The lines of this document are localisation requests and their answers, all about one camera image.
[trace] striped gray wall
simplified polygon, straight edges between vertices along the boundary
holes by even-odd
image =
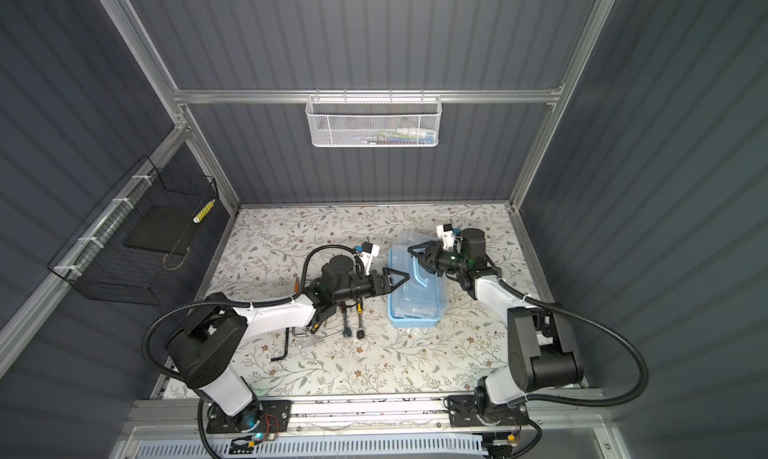
[[[522,214],[557,300],[650,386],[633,457],[765,457],[768,0],[619,0]],[[581,330],[590,382],[628,355]]]
[[[96,0],[0,0],[0,325],[110,187],[170,131]]]
[[[0,0],[0,50],[2,326],[57,248],[173,124],[98,0]],[[169,167],[200,172],[186,147]],[[206,219],[216,227],[187,259],[192,298],[228,218],[217,209]],[[133,401],[154,385],[139,341],[170,306],[69,293],[0,381],[2,456],[106,457]]]
[[[130,0],[179,88],[557,86],[593,0]]]
[[[439,144],[313,147],[302,105],[190,106],[243,204],[508,200],[544,104],[447,104]]]

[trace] transparent plastic lid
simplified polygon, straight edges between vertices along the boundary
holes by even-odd
[[[408,247],[437,237],[403,231],[398,234],[389,251],[389,267],[408,272],[411,279],[389,295],[389,308],[396,318],[441,319],[446,311],[445,278],[429,274],[412,255]]]

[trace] floral tablecloth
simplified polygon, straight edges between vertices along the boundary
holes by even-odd
[[[379,269],[386,265],[392,238],[400,231],[434,235],[436,225],[445,223],[484,230],[488,255],[504,278],[534,293],[502,204],[241,210],[209,293],[223,291],[242,300],[290,294],[306,254],[329,243],[379,244],[381,252],[373,263]],[[316,254],[307,277],[317,277],[333,255],[332,250]],[[448,281],[448,298],[448,310],[435,328],[396,329],[387,317],[386,297],[367,299],[363,340],[334,335],[305,346],[307,339],[291,336],[288,358],[271,362],[282,354],[284,342],[283,331],[273,331],[237,349],[232,366],[259,396],[469,390],[479,377],[506,364],[505,326],[453,281]],[[350,322],[355,331],[356,314],[350,313]],[[337,313],[318,335],[341,328]],[[171,380],[164,396],[195,394]]]

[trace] black mounting plate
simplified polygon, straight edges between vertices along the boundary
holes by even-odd
[[[291,401],[260,401],[261,406],[264,408],[264,412],[270,416],[274,416],[277,419],[277,431],[285,432],[288,430],[288,420],[290,419],[290,408],[292,406]],[[208,425],[205,428],[206,434],[229,434],[231,432],[236,433],[237,430],[227,423],[226,415],[222,412],[220,407],[216,404],[210,409],[210,414],[214,413],[216,418],[208,419]]]
[[[472,396],[470,395],[447,396],[446,402],[452,406],[452,410],[455,412],[455,414],[449,415],[451,418],[451,427],[521,425],[519,419],[514,418],[514,416],[510,417],[510,414],[506,414],[506,405],[500,405],[488,412],[489,415],[494,416],[494,418],[501,418],[498,419],[497,423],[496,420],[485,420],[485,422],[480,420],[480,417],[478,417],[477,412],[475,411],[475,404],[472,401]],[[528,410],[524,405],[515,406],[514,409],[518,414],[526,417],[528,416]]]

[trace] yellow object in basket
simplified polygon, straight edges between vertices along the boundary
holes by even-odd
[[[203,207],[203,209],[200,210],[199,213],[197,213],[197,216],[194,217],[192,222],[199,223],[200,221],[202,221],[203,218],[205,217],[205,215],[208,214],[208,212],[214,208],[214,204],[215,203],[216,203],[216,199],[210,200],[210,202],[208,204],[206,204]]]

